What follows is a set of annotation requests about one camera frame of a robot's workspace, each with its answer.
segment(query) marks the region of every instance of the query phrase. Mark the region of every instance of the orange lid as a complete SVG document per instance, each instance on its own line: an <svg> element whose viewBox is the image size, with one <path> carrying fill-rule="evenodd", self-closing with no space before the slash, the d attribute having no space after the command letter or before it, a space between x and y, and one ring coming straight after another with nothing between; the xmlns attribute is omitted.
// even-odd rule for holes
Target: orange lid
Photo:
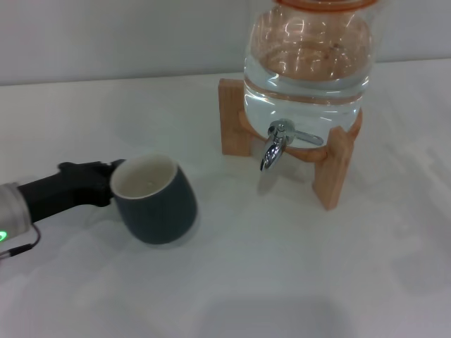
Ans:
<svg viewBox="0 0 451 338"><path fill-rule="evenodd" d="M345 12L371 6L379 0L276 0L278 4L313 12Z"/></svg>

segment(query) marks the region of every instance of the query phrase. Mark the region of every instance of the metal spigot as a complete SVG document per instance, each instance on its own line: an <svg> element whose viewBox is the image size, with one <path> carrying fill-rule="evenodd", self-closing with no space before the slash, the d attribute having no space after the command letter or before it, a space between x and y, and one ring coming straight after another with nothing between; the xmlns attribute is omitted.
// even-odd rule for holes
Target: metal spigot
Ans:
<svg viewBox="0 0 451 338"><path fill-rule="evenodd" d="M322 146L324 143L324 140L319 136L296 130L295 124L291 120L286 119L273 121L269 125L268 136L263 159L261 160L261 171L271 169L282 156L287 145L293 142L294 138L301 139L316 146Z"/></svg>

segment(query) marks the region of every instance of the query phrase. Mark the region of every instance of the white tabletop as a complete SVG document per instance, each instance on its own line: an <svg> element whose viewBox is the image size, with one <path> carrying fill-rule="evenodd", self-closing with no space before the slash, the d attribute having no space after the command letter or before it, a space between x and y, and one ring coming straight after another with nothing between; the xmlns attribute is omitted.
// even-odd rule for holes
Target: white tabletop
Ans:
<svg viewBox="0 0 451 338"><path fill-rule="evenodd" d="M311 165L221 154L203 75L0 87L0 182L64 161L174 157L199 202L187 238L147 246L115 206L38 223L0 263L0 337L449 338L451 60L380 64L340 205ZM0 244L24 244L32 232Z"/></svg>

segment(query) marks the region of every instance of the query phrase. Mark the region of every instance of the white wall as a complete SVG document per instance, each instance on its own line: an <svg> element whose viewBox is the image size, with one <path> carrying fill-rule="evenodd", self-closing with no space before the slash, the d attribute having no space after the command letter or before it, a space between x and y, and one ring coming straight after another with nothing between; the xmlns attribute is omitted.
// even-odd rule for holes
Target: white wall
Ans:
<svg viewBox="0 0 451 338"><path fill-rule="evenodd" d="M268 4L0 0L0 84L240 70ZM450 14L450 0L397 0L380 60L451 57Z"/></svg>

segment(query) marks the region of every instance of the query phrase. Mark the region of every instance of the mug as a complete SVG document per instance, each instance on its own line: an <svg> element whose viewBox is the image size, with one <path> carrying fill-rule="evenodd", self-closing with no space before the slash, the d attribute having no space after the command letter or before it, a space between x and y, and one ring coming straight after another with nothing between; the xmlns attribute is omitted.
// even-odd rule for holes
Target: mug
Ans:
<svg viewBox="0 0 451 338"><path fill-rule="evenodd" d="M173 242L194 223L194 192L180 166L165 155L125 161L110 186L125 225L144 243Z"/></svg>

